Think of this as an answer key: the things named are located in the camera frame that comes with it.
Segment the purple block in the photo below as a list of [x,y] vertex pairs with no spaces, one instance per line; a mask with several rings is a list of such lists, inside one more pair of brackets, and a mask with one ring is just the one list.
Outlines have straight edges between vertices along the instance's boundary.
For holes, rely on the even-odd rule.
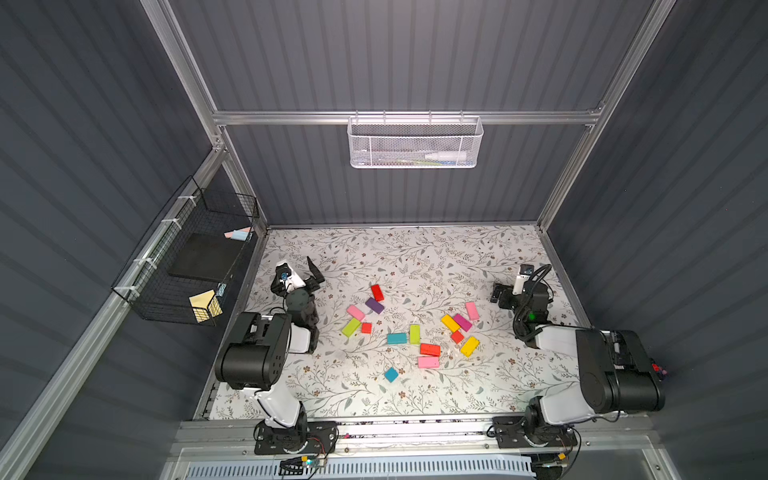
[[385,309],[384,305],[378,302],[377,300],[375,300],[374,298],[369,298],[365,302],[365,305],[376,314],[381,314]]

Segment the long red block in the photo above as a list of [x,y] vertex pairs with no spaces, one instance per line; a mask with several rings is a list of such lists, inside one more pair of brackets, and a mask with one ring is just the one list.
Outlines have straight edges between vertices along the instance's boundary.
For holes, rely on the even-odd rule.
[[373,294],[373,298],[377,302],[382,302],[384,300],[383,291],[381,290],[381,287],[378,284],[374,284],[371,286],[371,292]]

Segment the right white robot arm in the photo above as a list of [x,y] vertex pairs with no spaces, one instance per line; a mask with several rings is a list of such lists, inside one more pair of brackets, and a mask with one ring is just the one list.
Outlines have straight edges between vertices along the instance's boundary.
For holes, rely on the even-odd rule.
[[623,413],[655,412],[665,405],[663,369],[648,356],[637,333],[557,325],[549,320],[550,264],[520,266],[515,283],[495,283],[490,301],[513,314],[517,340],[527,347],[572,357],[578,379],[554,394],[533,398],[522,426],[530,432],[587,421],[616,421]]

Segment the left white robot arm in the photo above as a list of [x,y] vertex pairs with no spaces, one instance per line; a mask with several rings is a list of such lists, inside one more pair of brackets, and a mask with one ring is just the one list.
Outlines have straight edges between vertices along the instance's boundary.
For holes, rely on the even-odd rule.
[[267,317],[240,313],[214,363],[216,379],[233,390],[252,393],[265,424],[273,429],[296,429],[306,419],[302,402],[281,376],[289,356],[309,355],[319,341],[314,293],[325,278],[311,259],[307,265],[305,278],[287,262],[275,268],[270,290],[283,303]]

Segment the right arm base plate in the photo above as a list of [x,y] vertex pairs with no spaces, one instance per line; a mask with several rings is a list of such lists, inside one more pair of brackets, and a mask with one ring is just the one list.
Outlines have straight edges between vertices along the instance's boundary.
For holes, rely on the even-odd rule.
[[486,436],[501,449],[555,448],[570,449],[579,443],[574,430],[566,426],[539,424],[523,415],[497,416],[491,419]]

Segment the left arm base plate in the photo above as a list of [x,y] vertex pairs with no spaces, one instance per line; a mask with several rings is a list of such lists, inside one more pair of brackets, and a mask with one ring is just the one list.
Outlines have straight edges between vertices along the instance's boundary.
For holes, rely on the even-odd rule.
[[337,423],[332,421],[298,423],[290,428],[270,427],[261,421],[254,428],[253,437],[253,453],[257,456],[316,456],[334,452],[340,434]]

